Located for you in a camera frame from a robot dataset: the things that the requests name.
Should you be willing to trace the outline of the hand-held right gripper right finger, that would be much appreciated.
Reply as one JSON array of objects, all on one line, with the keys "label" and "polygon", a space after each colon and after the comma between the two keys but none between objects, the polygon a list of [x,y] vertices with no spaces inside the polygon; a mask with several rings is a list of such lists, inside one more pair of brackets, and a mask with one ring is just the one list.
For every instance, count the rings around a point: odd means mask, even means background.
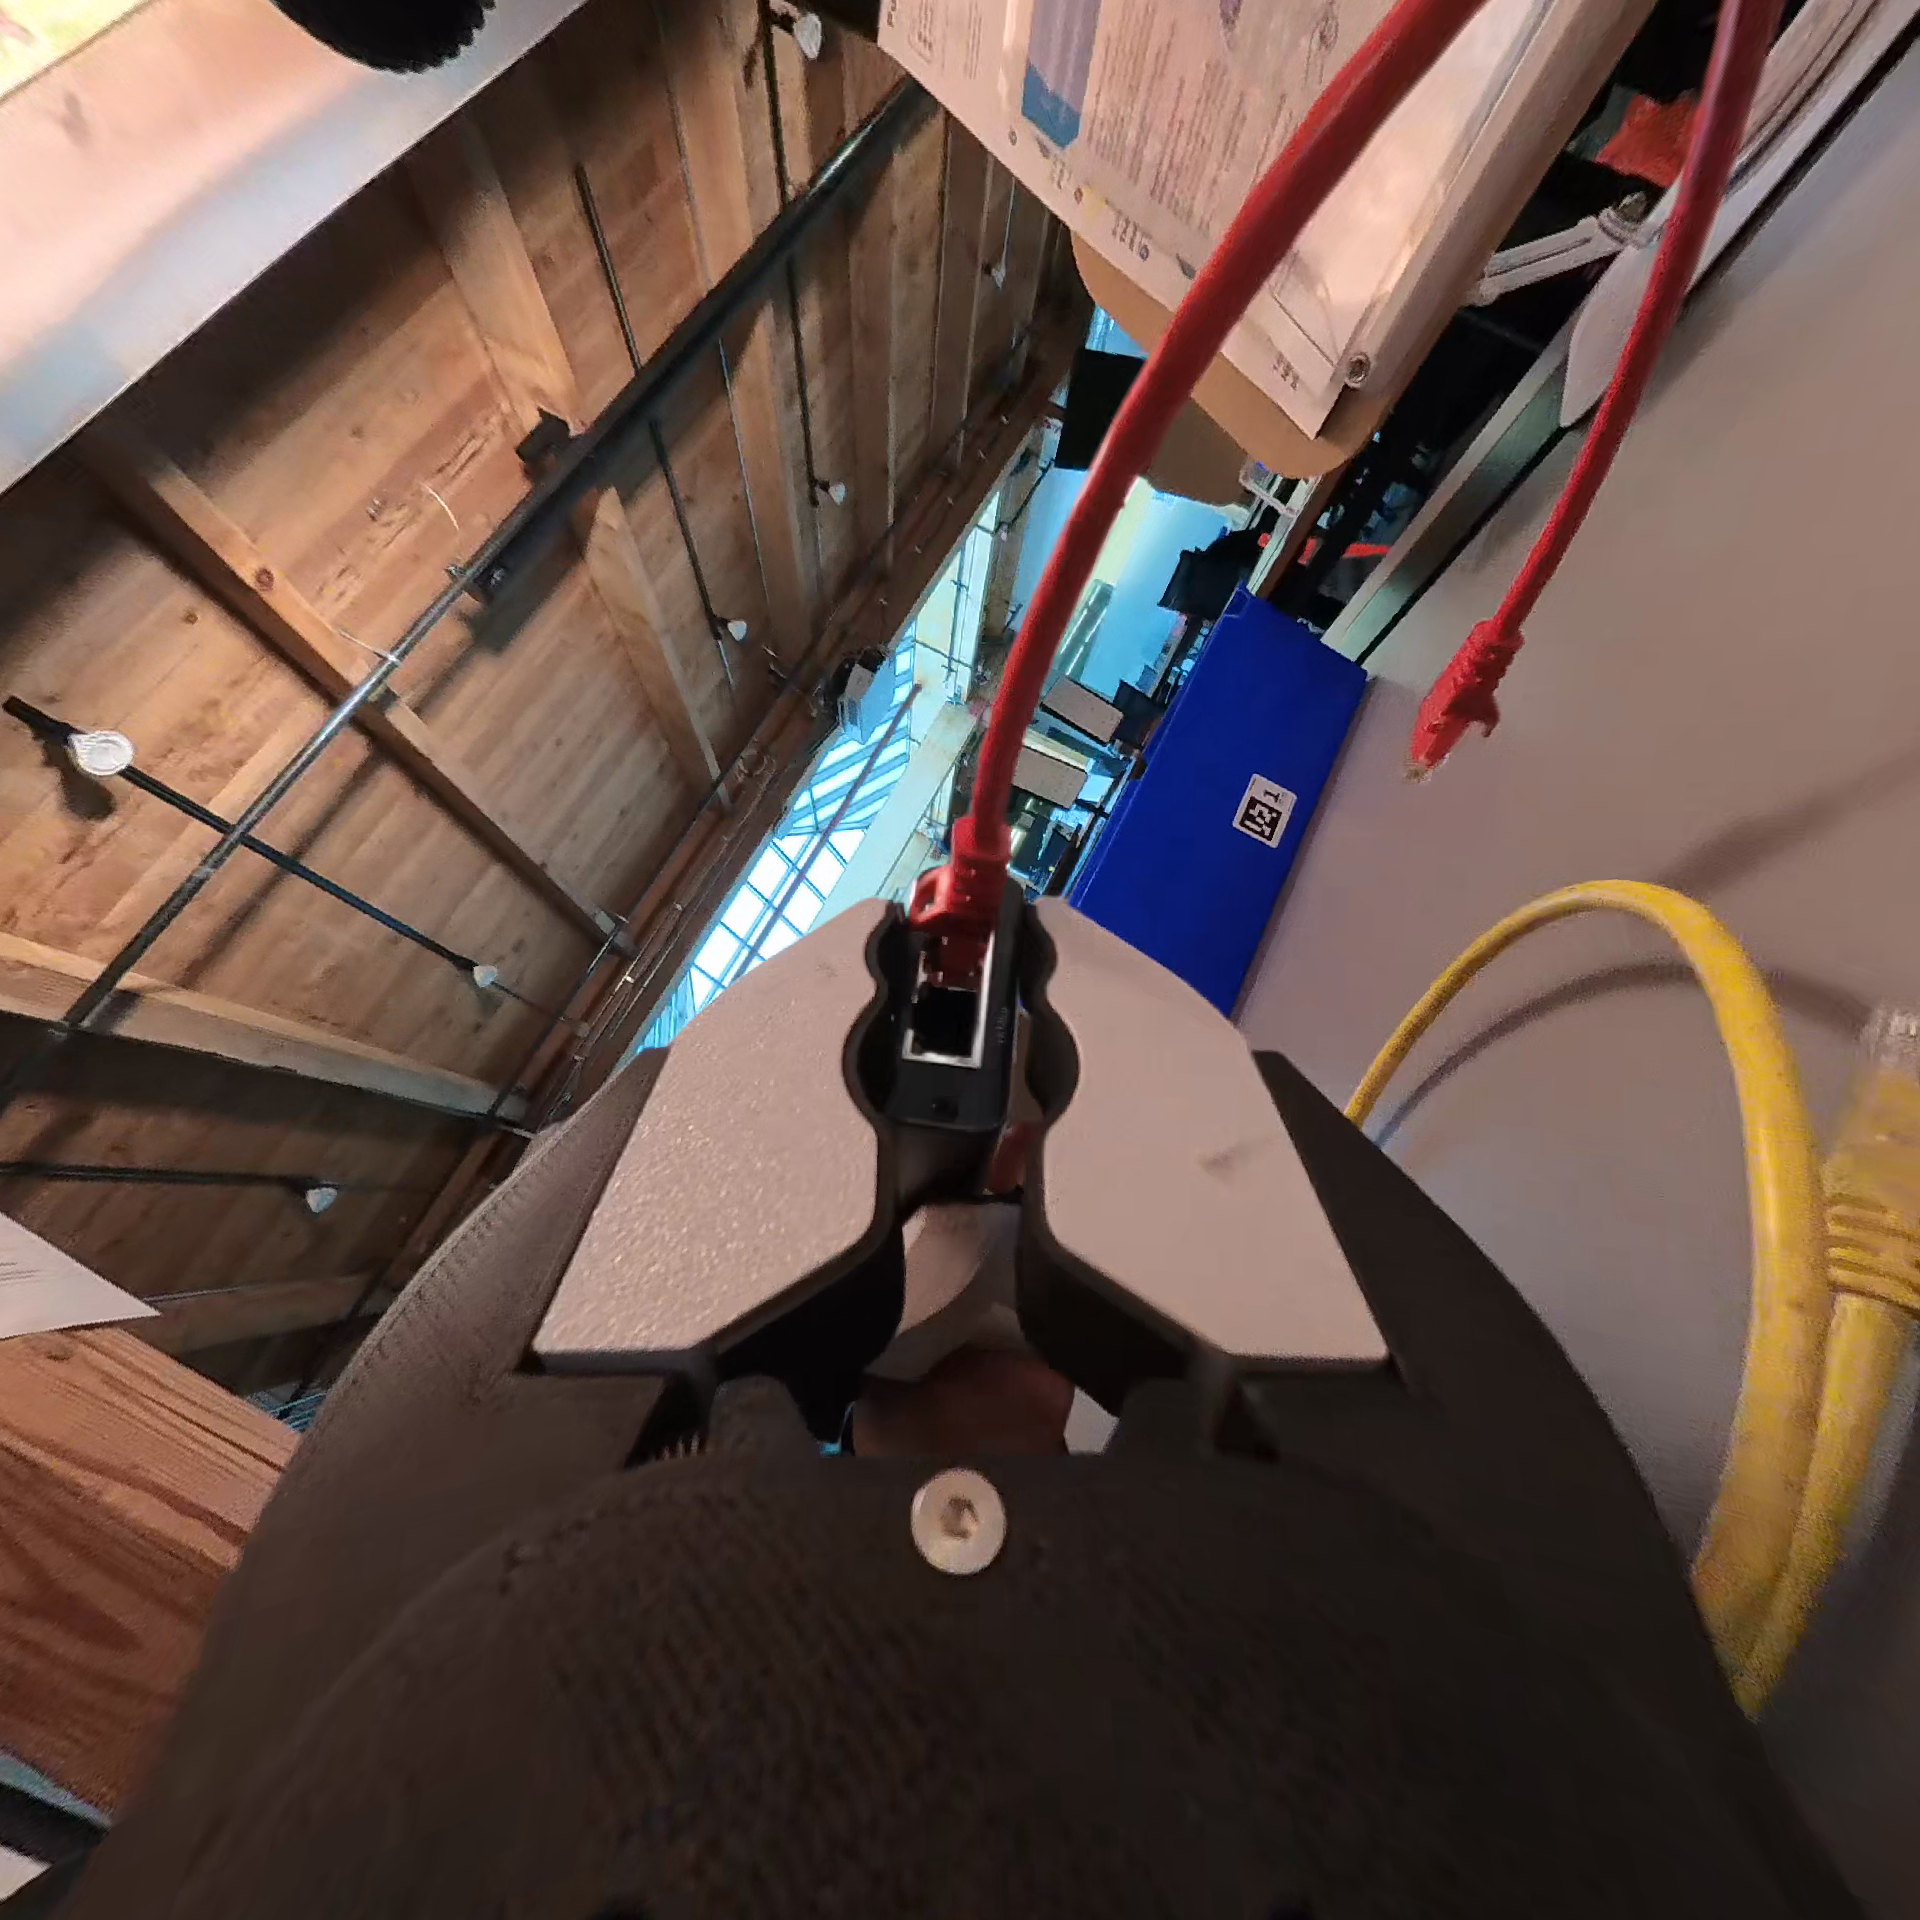
[{"label": "hand-held right gripper right finger", "polygon": [[1389,1363],[1254,1054],[1198,990],[1060,901],[1025,912],[1014,1308],[1096,1406]]}]

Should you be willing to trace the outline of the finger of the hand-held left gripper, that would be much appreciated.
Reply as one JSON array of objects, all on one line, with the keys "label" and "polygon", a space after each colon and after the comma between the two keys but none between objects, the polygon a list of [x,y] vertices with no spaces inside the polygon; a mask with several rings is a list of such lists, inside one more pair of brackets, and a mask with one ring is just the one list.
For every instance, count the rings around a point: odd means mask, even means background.
[{"label": "finger of the hand-held left gripper", "polygon": [[872,1381],[920,1381],[955,1353],[1022,1353],[1020,1208],[925,1208],[903,1227],[903,1313]]}]

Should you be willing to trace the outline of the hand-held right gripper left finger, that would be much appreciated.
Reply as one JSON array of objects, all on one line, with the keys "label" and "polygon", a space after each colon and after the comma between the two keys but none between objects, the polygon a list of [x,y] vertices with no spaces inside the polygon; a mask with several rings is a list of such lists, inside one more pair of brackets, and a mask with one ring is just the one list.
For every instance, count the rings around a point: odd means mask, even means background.
[{"label": "hand-held right gripper left finger", "polygon": [[532,1334],[548,1374],[857,1377],[895,1334],[895,1150],[857,1085],[894,923],[862,904],[675,1041]]}]

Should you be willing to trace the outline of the black network splitter box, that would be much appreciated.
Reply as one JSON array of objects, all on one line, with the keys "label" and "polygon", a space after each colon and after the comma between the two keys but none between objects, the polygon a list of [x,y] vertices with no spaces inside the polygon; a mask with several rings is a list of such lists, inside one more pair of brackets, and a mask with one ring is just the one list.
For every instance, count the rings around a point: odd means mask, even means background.
[{"label": "black network splitter box", "polygon": [[894,1125],[903,1209],[985,1188],[1020,1089],[1024,936],[1025,896],[1017,881],[1000,892],[972,980],[937,970],[927,936],[900,936],[880,1108]]}]

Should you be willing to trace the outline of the blue plastic bin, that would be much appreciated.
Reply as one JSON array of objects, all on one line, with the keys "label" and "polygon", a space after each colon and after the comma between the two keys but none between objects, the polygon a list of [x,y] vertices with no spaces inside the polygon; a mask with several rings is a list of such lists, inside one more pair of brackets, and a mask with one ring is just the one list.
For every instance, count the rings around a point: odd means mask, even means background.
[{"label": "blue plastic bin", "polygon": [[1231,1017],[1366,688],[1356,660],[1238,587],[1067,904]]}]

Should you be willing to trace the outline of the grey desk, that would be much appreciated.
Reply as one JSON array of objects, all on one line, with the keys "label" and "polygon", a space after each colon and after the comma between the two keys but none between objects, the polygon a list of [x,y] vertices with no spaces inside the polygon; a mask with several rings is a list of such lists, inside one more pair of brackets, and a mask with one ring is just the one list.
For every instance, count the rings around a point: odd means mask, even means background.
[{"label": "grey desk", "polygon": [[[1580,881],[1669,885],[1735,933],[1821,1144],[1864,1021],[1915,1008],[1915,92],[1909,50],[1689,305],[1499,729],[1405,777],[1417,702],[1568,445],[1379,650],[1238,1008],[1332,1101],[1456,953]],[[1528,936],[1373,1126],[1560,1339],[1693,1550],[1748,1249],[1732,1076],[1669,941],[1617,915]]]}]

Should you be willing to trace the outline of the person's left hand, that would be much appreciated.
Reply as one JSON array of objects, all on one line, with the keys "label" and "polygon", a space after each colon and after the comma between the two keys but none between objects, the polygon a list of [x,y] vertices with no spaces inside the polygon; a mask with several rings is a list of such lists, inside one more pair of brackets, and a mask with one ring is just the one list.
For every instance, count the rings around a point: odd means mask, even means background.
[{"label": "person's left hand", "polygon": [[870,1377],[852,1406],[855,1456],[1065,1453],[1071,1382],[1037,1355],[965,1346],[924,1379]]}]

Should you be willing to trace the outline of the white printed paper sheet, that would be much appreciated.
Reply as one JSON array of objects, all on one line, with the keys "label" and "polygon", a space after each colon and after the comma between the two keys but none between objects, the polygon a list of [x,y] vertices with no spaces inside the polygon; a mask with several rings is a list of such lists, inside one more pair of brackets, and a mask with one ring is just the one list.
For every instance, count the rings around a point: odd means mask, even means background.
[{"label": "white printed paper sheet", "polygon": [[3,1214],[3,1337],[111,1328],[158,1310]]}]

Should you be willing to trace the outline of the ceiling track spot lamps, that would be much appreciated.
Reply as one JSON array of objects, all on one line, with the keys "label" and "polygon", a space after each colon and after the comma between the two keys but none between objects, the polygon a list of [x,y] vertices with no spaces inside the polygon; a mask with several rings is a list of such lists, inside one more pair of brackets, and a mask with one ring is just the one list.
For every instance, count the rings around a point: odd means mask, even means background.
[{"label": "ceiling track spot lamps", "polygon": [[[797,702],[693,627],[639,448],[491,604],[400,635],[526,491],[496,301],[694,306],[697,6],[508,4],[376,75],[267,4],[76,4],[5,97],[5,1188],[341,1190],[489,1121],[668,843]],[[472,301],[489,283],[487,323]]]}]

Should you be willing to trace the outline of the instruction sheet on stand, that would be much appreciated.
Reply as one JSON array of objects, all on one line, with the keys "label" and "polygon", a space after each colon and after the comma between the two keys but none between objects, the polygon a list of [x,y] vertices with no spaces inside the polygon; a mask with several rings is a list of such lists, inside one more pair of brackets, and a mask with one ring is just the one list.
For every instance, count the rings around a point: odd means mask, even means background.
[{"label": "instruction sheet on stand", "polygon": [[[1465,190],[1451,213],[1428,233],[1423,251],[1399,285],[1399,298],[1385,318],[1382,369],[1366,370],[1365,363],[1356,363],[1347,390],[1335,400],[1323,425],[1308,433],[1228,361],[1223,345],[1169,428],[1169,451],[1148,462],[1144,474],[1156,489],[1220,506],[1231,494],[1228,469],[1231,448],[1244,462],[1254,462],[1276,475],[1319,475],[1349,462],[1373,434],[1437,334],[1479,289],[1485,262],[1545,178],[1550,161],[1560,153],[1581,117],[1601,97],[1601,84],[1611,78],[1627,43],[1657,11],[1654,4],[1631,3],[1550,6],[1547,40],[1527,60],[1527,73],[1504,97],[1479,168],[1463,184]],[[1163,334],[1172,309],[1156,305],[1096,257],[1083,238],[1067,232],[1071,262],[1095,305],[1126,339],[1150,348]]]}]

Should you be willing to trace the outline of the printed instruction sheet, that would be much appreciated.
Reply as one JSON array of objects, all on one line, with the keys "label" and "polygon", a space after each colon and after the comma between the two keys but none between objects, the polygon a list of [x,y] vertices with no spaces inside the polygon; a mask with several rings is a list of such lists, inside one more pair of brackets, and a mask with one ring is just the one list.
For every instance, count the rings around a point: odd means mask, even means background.
[{"label": "printed instruction sheet", "polygon": [[[886,3],[880,49],[1163,309],[1382,3]],[[1550,4],[1480,4],[1369,139],[1225,345],[1315,433],[1465,193]]]}]

